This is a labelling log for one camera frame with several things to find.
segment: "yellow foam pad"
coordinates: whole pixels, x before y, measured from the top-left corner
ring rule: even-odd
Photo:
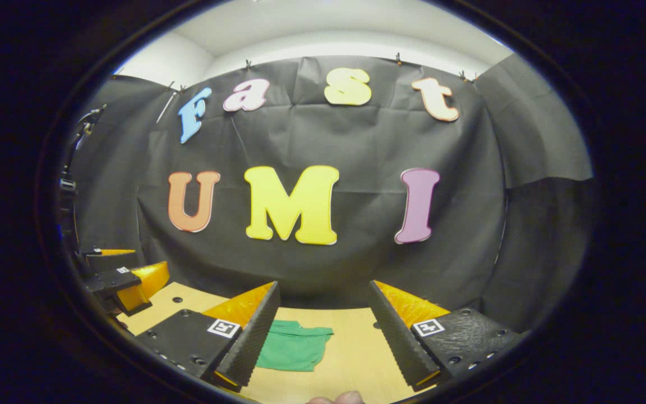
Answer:
[[[224,379],[225,381],[227,381],[228,383],[232,384],[233,386],[238,386],[238,383],[236,383],[236,382],[232,381],[232,380],[231,380],[231,379],[229,379],[229,378],[226,378],[226,376],[224,376],[222,373],[219,373],[218,371],[216,371],[216,374],[218,375],[218,377],[219,377],[219,378]]]
[[[116,292],[126,310],[133,310],[139,305],[147,304],[151,296],[166,286],[169,281],[169,264],[163,261],[162,263],[131,269],[131,273],[141,278],[141,283]]]
[[[440,371],[439,371],[439,370],[436,370],[436,371],[434,371],[433,373],[431,373],[431,374],[430,374],[430,376],[428,376],[428,377],[427,377],[427,378],[425,378],[425,379],[422,379],[421,381],[419,381],[419,382],[418,382],[418,383],[416,383],[415,385],[416,385],[416,386],[420,386],[421,384],[423,384],[423,383],[427,382],[429,379],[432,379],[432,378],[434,378],[435,376],[438,376],[438,374],[440,374]]]
[[[231,297],[228,301],[204,311],[203,315],[246,327],[246,324],[251,320],[251,317],[253,317],[259,304],[264,300],[264,297],[266,297],[267,292],[273,284],[273,282],[267,283],[236,297]]]
[[[101,255],[123,255],[135,252],[136,250],[101,250]]]
[[[425,320],[435,319],[435,317],[450,313],[450,311],[443,309],[443,307],[408,292],[401,291],[397,287],[379,281],[374,282],[408,328],[415,323],[425,322]]]

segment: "table surface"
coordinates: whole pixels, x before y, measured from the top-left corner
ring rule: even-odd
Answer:
[[[181,297],[182,302],[174,302]],[[145,332],[181,309],[203,312],[226,301],[226,297],[172,282],[151,298],[146,310],[118,319],[135,335]],[[277,320],[296,320],[302,327],[330,327],[334,335],[326,343],[323,360],[315,371],[279,371],[254,368],[243,396],[262,404],[304,404],[313,397],[335,399],[356,389],[369,404],[401,401],[415,396],[385,342],[382,331],[373,327],[375,317],[365,309],[307,310],[280,307]]]

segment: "yellow letter m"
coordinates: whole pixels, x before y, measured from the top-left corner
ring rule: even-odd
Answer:
[[[310,166],[298,178],[290,196],[285,192],[272,167],[249,168],[243,177],[251,184],[251,225],[246,235],[259,240],[271,240],[273,230],[266,215],[282,240],[301,217],[296,240],[308,245],[333,245],[338,235],[330,224],[330,200],[338,170],[330,166]]]

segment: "black backdrop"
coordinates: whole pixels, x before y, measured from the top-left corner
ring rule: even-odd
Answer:
[[[331,105],[326,74],[361,68],[366,105]],[[450,87],[455,122],[426,112],[411,83]],[[252,112],[221,105],[245,80],[267,79]],[[178,110],[205,87],[202,126],[186,143]],[[589,238],[592,169],[582,134],[549,84],[518,56],[475,82],[372,57],[305,57],[229,72],[183,94],[146,80],[108,80],[86,109],[108,105],[77,152],[77,222],[83,250],[132,248],[142,263],[169,261],[172,280],[234,296],[272,279],[292,307],[363,307],[370,279],[448,309],[472,305],[517,330],[529,328],[566,291]],[[252,240],[246,169],[272,166],[292,191],[303,169],[337,168],[333,246],[290,238]],[[431,237],[397,245],[410,168],[440,173]],[[212,218],[182,232],[167,213],[172,172],[217,171]],[[197,210],[190,182],[186,212]]]

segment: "foam letter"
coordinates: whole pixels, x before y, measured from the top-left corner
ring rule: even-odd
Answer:
[[[453,95],[451,89],[444,85],[439,85],[436,79],[423,79],[413,82],[413,88],[420,90],[423,94],[423,103],[425,109],[436,120],[453,122],[460,116],[457,108],[448,107],[445,103],[444,95],[450,97]]]
[[[223,102],[223,109],[229,112],[252,111],[261,108],[266,102],[264,95],[269,89],[269,81],[264,79],[253,79],[236,85],[234,93]]]
[[[395,242],[402,245],[427,240],[433,233],[428,227],[433,186],[440,181],[440,174],[432,169],[411,168],[400,174],[400,180],[408,187],[408,202],[403,228],[395,235]]]
[[[196,181],[201,185],[198,194],[198,212],[190,217],[184,212],[186,185],[191,182],[188,172],[174,172],[169,176],[169,219],[171,223],[184,232],[197,233],[208,226],[211,219],[211,204],[213,203],[213,184],[221,179],[221,174],[215,171],[199,172]]]
[[[325,88],[326,100],[330,103],[343,105],[363,105],[370,100],[372,91],[366,85],[370,81],[368,74],[361,69],[340,67],[333,69],[326,77],[328,87]]]
[[[184,130],[181,135],[182,144],[186,143],[201,128],[201,122],[198,122],[196,117],[203,118],[203,113],[206,112],[206,102],[203,99],[208,95],[211,95],[211,89],[206,87],[179,110],[181,126]]]
[[[285,192],[272,167],[249,168],[243,177],[251,184],[251,225],[246,235],[271,240],[273,230],[266,214],[282,240],[287,240],[301,217],[296,240],[308,245],[333,245],[338,235],[330,224],[330,200],[338,170],[330,166],[310,166],[298,178],[290,193]]]

